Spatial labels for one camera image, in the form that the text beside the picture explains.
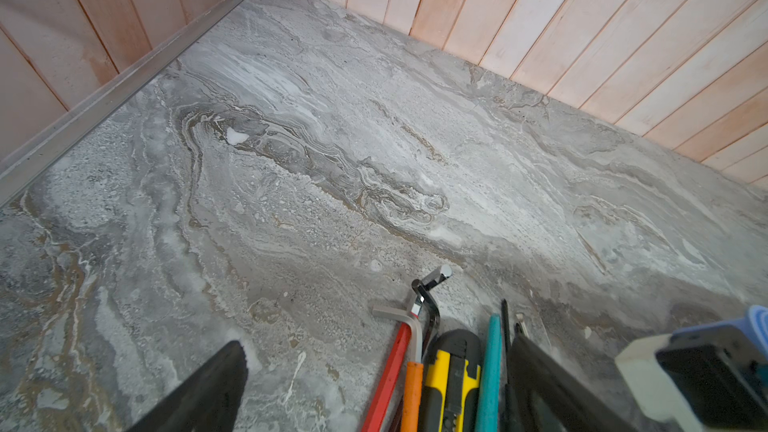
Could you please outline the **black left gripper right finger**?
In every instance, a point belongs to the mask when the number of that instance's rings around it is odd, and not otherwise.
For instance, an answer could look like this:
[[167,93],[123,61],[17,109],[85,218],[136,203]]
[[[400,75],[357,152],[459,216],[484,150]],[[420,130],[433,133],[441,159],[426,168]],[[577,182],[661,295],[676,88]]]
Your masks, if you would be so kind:
[[507,356],[517,431],[632,431],[538,345],[515,335]]

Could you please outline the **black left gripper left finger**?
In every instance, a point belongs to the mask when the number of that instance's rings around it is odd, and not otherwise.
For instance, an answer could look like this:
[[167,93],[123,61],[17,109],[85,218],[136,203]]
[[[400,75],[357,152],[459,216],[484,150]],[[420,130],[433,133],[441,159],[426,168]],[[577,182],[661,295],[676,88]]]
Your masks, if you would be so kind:
[[232,431],[248,367],[232,340],[130,427],[132,431]]

